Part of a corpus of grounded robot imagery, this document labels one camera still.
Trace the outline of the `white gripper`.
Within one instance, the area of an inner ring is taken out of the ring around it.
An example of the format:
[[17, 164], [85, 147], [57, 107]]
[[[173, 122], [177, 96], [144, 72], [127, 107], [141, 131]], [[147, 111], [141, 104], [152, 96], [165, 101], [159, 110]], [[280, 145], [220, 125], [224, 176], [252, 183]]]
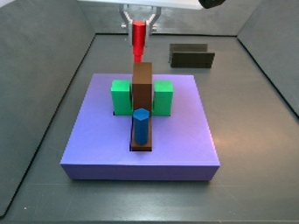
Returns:
[[161, 15], [161, 8], [176, 8], [188, 10], [200, 10], [201, 5], [199, 0], [79, 0], [80, 2], [120, 4], [119, 14], [123, 18], [121, 28], [128, 35], [128, 44], [133, 44], [133, 19], [129, 17], [127, 8], [128, 4], [153, 6], [155, 12], [151, 17], [144, 21], [145, 23], [145, 35], [144, 44], [148, 45], [149, 36], [156, 32], [156, 21]]

